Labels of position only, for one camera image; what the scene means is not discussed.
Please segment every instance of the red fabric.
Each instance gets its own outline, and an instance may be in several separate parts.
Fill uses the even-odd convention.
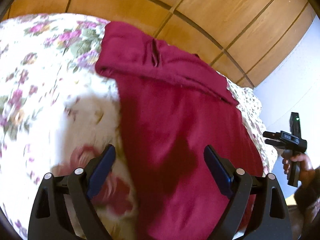
[[[120,22],[106,26],[96,71],[118,84],[123,147],[140,205],[138,239],[206,239],[228,199],[204,147],[252,175],[263,170],[226,79],[195,55]]]

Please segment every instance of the floral bedspread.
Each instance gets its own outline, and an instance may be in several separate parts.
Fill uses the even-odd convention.
[[[109,143],[117,158],[95,209],[113,239],[135,239],[137,201],[119,134],[117,85],[94,71],[106,24],[79,14],[0,23],[0,206],[23,239],[44,174],[85,166]],[[263,142],[261,103],[251,89],[228,82],[267,174],[277,153]],[[68,197],[66,204],[84,237]]]

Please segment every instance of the hand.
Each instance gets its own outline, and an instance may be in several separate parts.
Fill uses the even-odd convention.
[[[296,156],[290,157],[291,151],[285,150],[281,155],[284,159],[282,160],[284,174],[289,173],[290,164],[289,160],[292,162],[300,162],[300,176],[299,180],[303,187],[307,187],[310,182],[315,177],[316,171],[313,169],[311,160],[308,155],[299,153]]]

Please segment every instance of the floral quilt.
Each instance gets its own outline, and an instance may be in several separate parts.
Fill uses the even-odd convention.
[[[119,133],[117,85],[94,71],[106,24],[79,14],[0,23],[0,206],[23,239],[44,174],[84,167],[109,143],[117,157],[95,209],[113,239],[135,239],[137,201]],[[277,152],[263,142],[261,103],[251,89],[228,82],[267,174]],[[66,204],[84,237],[68,197]]]

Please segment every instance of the dark sleeve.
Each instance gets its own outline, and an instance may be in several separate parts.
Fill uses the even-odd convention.
[[[316,175],[308,187],[299,187],[294,194],[297,206],[302,214],[320,198],[320,167],[316,169]]]

